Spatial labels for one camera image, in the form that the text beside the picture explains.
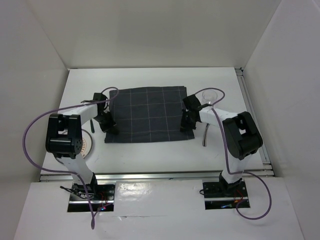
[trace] metal frame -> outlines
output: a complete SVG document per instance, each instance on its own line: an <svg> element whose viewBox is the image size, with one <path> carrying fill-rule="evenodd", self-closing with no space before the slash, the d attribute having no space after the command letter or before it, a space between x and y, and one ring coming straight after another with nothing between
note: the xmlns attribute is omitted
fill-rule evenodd
<svg viewBox="0 0 320 240"><path fill-rule="evenodd" d="M235 73L236 73L236 76L238 78L238 82L239 82L239 85L240 85L240 88L241 88L241 92L242 92L242 96L243 96L243 99L244 99L244 103L245 103L246 109L248 110L249 113L251 113L252 118L253 118L257 128L261 132L261 129L260 129L258 121L257 121L256 114L255 114L255 111L254 111L254 108L253 108L253 105L252 105L252 101L251 101L251 99L249 97L249 92L248 92L248 88L247 88L247 85L246 85L245 77L244 77L244 74L243 74L243 69L242 68L235 68ZM259 150L259 153L260 153L260 156L262 158L262 162L263 163L271 164L270 159L269 159L269 155L268 155L268 152L267 152L267 149L266 149L265 145L262 146L262 148Z"/></svg>
<svg viewBox="0 0 320 240"><path fill-rule="evenodd" d="M252 114L253 120L256 122L256 125L259 128L257 118L253 109L252 102L250 100L248 89L245 83L245 78L243 75L242 68L235 68L235 72L238 78L242 96L245 102L247 110ZM274 171L268 156L266 147L263 145L259 150L259 153L262 158L263 169L249 169L248 171L260 176L260 177L274 177ZM96 178L98 184L109 184L116 183L119 181L125 182L142 182L142 181L163 181L163 180L195 180L200 179L203 181L218 181L219 171L194 171L194 172L128 172L128 173L96 173ZM249 174L243 175L245 178L251 178ZM71 175L53 175L53 174L42 174L40 176L40 182L66 182L72 181L73 178Z"/></svg>
<svg viewBox="0 0 320 240"><path fill-rule="evenodd" d="M268 163L263 164L264 169L250 170L250 172L261 177L274 177L272 166ZM97 173L98 184L115 183L117 181L159 181L159 180L190 180L202 179L206 181L217 181L221 171L195 171L195 172L157 172L157 173ZM65 182L72 181L71 175L42 175L40 182Z"/></svg>

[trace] black wire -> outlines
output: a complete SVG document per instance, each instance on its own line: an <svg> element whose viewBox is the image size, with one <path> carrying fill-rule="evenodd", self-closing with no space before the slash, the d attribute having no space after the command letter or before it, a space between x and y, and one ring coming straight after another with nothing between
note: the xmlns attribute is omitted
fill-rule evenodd
<svg viewBox="0 0 320 240"><path fill-rule="evenodd" d="M64 186L60 186L61 189L67 191L70 194L76 195L77 197L86 200L87 198L81 196L81 194L79 194L76 190L72 189L72 188L66 188Z"/></svg>

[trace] cable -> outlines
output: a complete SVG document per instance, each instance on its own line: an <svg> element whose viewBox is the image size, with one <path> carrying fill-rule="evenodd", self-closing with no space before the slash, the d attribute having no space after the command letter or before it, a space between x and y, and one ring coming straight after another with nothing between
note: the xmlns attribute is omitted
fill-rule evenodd
<svg viewBox="0 0 320 240"><path fill-rule="evenodd" d="M271 197L270 190L269 190L267 184L265 183L265 181L263 181L263 179L262 179L261 177L259 177L258 175L254 174L254 173L252 173L252 172L249 172L249 171L243 171L243 172L242 172L242 171L236 171L236 172L231 172L231 171L230 171L229 158L228 158L228 146L227 146L227 140L226 140L224 128L223 128L222 123L221 123L221 121L220 121L220 118L219 118L219 116L218 116L218 114L217 114L217 112L216 112L216 110L215 110L215 108L214 108L215 104L219 103L220 101L222 101L222 99L225 98L226 93L225 93L224 91L222 91L221 89L219 89L219 88L207 87L207 88L204 88L204 89L201 89L201 90L197 91L197 92L195 93L195 95L198 94L198 93L200 93L200 92L202 92L202 91L204 91L204 90L209 90L209 89L217 90L217 91L219 91L220 93L222 93L222 97L219 98L218 100L216 100L216 101L212 104L212 111L213 111L213 113L214 113L214 115L215 115L215 117L216 117L216 120L217 120L217 122L218 122L218 124L219 124L219 128L220 128L220 131L221 131L222 140L223 140L223 146L224 146L225 164L226 164L226 170L227 170L228 174L230 174L230 175L236 175L236 174L242 174L242 173L244 173L244 174L249 174L249 175L252 175L252 176L256 177L257 179L259 179L259 180L263 183L263 185L265 186L265 189L266 189L266 191L267 191L267 193L268 193L268 196L269 196L269 207L268 207L268 209L266 210L266 212L265 212L264 214L262 214L261 216L258 216L258 217L248 217L248 216L243 215L243 214L239 211L239 205L240 205L241 203L243 203L245 200L242 200L242 201L238 202L237 205L235 206L235 209L236 209L236 211L238 212L238 214L239 214L241 217L245 218L245 219L248 219L248 220L259 220L259 219L262 219L262 218L264 218L264 217L270 212L270 209L271 209L271 206L272 206L272 197Z"/></svg>
<svg viewBox="0 0 320 240"><path fill-rule="evenodd" d="M64 163L63 163L62 161L60 161L57 157L54 157L54 159L55 159L58 163L64 165Z"/></svg>
<svg viewBox="0 0 320 240"><path fill-rule="evenodd" d="M76 175L79 180L81 181L82 185L83 185L83 188L84 188L84 191L85 191L85 195L86 195L86 199L88 201L88 205L89 205L89 209L90 209L90 212L91 212L91 228L92 229L95 229L95 216L96 214L94 214L94 211L93 211L93 208L92 208L92 205L91 205L91 201L90 201L90 197L89 197L89 193L88 193L88 188L83 180L83 178L76 172L74 171L63 171L63 170L52 170L52 169L48 169L48 168L45 168L45 167L42 167L38 164L36 164L32 159L31 157L29 156L28 154L28 151L27 151L27 147L26 147L26 139L27 139L27 133L29 131L29 129L31 128L31 126L33 124L35 124L36 121L38 121L39 119L41 119L42 117L48 115L48 114L51 114L51 113L55 113L55 112L58 112L58 111L62 111L62 110L67 110L67 109L73 109L73 108L78 108L78 107L82 107L83 105L85 106L90 106L90 105L93 105L93 104L102 104L102 103L106 103L106 102L109 102L113 99L115 99L118 94L119 94L119 89L114 87L114 86L111 86L111 87L107 87L105 88L102 92L108 90L108 89L115 89L117 90L115 96L111 97L110 99L108 100L104 100L104 101L96 101L96 102L89 102L89 103L84 103L84 104L78 104L78 105L73 105L73 106L67 106L67 107L62 107L62 108L58 108L58 109L54 109L54 110L50 110L50 111L47 111L45 113L42 113L41 115L37 116L34 120L32 120L29 125L26 127L26 129L24 130L24 133L23 133L23 137L22 137L22 149L23 149L23 153L25 155L25 157L28 159L28 161L36 168L40 169L40 170L43 170L43 171L46 171L46 172L49 172L49 173L59 173L59 174L72 174L72 175Z"/></svg>

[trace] red wire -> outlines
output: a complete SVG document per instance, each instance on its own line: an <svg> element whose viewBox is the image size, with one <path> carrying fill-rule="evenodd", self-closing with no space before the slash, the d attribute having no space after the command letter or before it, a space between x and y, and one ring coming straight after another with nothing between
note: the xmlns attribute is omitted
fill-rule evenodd
<svg viewBox="0 0 320 240"><path fill-rule="evenodd" d="M241 199L240 200L242 200L242 199L244 199L244 195L237 189L236 190L239 194L240 194L240 196L241 196Z"/></svg>
<svg viewBox="0 0 320 240"><path fill-rule="evenodd" d="M101 193L101 192L99 192L99 194L101 195L101 204L100 204L100 207L102 207L102 204L103 204L103 200L104 200L104 198L105 198L105 196Z"/></svg>

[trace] black clamp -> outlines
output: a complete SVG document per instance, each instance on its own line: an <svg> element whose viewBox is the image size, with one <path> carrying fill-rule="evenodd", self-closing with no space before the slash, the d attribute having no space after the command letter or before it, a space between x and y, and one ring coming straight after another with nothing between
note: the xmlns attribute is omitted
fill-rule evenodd
<svg viewBox="0 0 320 240"><path fill-rule="evenodd" d="M182 110L180 132L196 129L196 123L201 123L199 112L201 109L211 106L208 103L201 105L195 94L185 97L183 103L187 110Z"/></svg>

